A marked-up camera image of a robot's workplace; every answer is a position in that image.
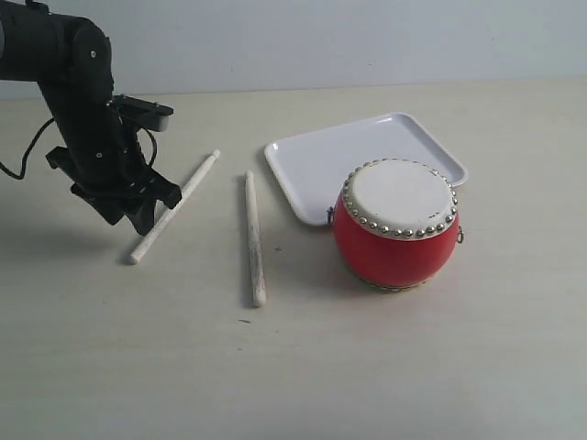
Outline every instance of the drumstick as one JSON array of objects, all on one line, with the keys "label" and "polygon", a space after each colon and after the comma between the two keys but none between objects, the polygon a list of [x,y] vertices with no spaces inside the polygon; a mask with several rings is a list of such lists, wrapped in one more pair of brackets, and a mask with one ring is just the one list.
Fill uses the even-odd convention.
[{"label": "drumstick", "polygon": [[249,222],[249,259],[253,304],[255,307],[262,307],[267,302],[267,292],[265,291],[265,275],[263,274],[263,260],[260,252],[259,212],[257,210],[257,195],[252,171],[247,171],[246,174],[245,194],[247,197],[247,220]]},{"label": "drumstick", "polygon": [[187,199],[194,192],[219,157],[220,150],[215,149],[195,171],[190,180],[182,188],[182,200],[178,202],[173,209],[165,208],[165,211],[157,221],[157,224],[143,237],[135,250],[132,251],[130,254],[131,264],[138,264],[143,259],[147,251],[153,246],[153,243],[155,243],[155,240],[161,235],[163,230],[165,230],[169,222],[177,215],[183,204],[185,204]]}]

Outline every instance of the white table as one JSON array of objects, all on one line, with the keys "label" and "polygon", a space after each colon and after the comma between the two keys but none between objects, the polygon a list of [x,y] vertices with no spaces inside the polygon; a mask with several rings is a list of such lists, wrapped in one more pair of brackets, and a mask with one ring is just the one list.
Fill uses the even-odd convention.
[{"label": "white table", "polygon": [[[117,264],[130,224],[107,225],[46,164],[55,128],[24,182],[1,178],[0,438],[585,438],[586,78],[156,99],[176,111],[163,175],[182,182],[223,155],[140,265]],[[465,243],[400,295],[347,273],[261,153],[389,111],[414,115],[471,173]],[[17,168],[49,113],[41,101],[0,112],[0,160]],[[248,168],[261,310],[249,308]]]}]

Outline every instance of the wall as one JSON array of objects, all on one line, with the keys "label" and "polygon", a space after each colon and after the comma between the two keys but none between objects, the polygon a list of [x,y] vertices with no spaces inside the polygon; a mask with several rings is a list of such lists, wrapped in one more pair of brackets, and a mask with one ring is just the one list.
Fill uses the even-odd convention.
[{"label": "wall", "polygon": [[587,73],[582,0],[46,1],[106,32],[129,94]]}]

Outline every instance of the drum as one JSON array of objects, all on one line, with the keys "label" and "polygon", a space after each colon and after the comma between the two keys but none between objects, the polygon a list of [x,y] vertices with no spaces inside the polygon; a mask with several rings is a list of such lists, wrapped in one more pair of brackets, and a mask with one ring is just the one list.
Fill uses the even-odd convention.
[{"label": "drum", "polygon": [[446,177],[403,159],[354,170],[333,213],[342,258],[363,280],[401,290],[432,278],[461,237],[457,194]]}]

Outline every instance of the white drumhead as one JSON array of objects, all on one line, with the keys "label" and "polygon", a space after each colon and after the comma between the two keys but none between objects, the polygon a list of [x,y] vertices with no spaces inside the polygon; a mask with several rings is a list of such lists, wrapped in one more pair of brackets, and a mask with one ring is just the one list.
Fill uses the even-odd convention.
[{"label": "white drumhead", "polygon": [[366,164],[344,191],[358,222],[392,237],[431,237],[443,232],[456,213],[451,185],[437,171],[408,160]]}]

